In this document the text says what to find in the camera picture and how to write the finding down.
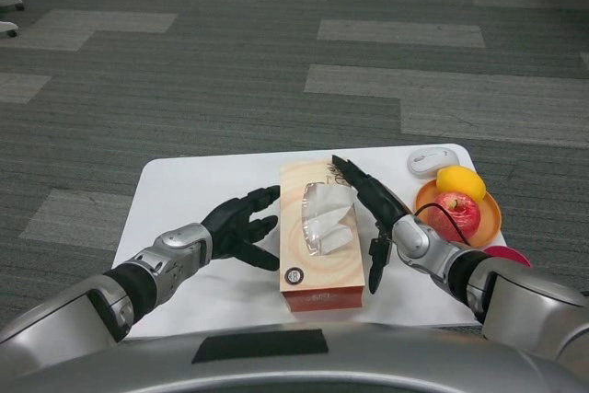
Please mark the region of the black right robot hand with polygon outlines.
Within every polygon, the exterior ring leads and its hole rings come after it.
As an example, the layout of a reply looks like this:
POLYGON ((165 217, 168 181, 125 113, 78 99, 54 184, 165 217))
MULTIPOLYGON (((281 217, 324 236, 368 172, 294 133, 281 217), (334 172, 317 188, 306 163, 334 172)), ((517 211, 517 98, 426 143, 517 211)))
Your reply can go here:
POLYGON ((410 214, 410 209, 378 179, 363 172, 352 161, 335 155, 331 160, 342 177, 356 189, 359 202, 375 219, 378 235, 371 240, 369 247, 372 264, 368 278, 369 291, 374 295, 390 260, 393 225, 410 214))

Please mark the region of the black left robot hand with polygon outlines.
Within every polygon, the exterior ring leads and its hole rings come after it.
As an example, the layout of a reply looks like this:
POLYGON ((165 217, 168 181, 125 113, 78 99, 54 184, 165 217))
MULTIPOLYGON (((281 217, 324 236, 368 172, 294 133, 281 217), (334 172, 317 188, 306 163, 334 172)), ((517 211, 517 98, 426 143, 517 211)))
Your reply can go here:
POLYGON ((280 186, 274 185, 233 198, 214 208, 202 221, 213 241, 213 260, 235 258, 269 272, 280 268, 279 258, 259 247, 278 225, 277 215, 250 220, 250 217, 270 207, 280 197, 280 186))

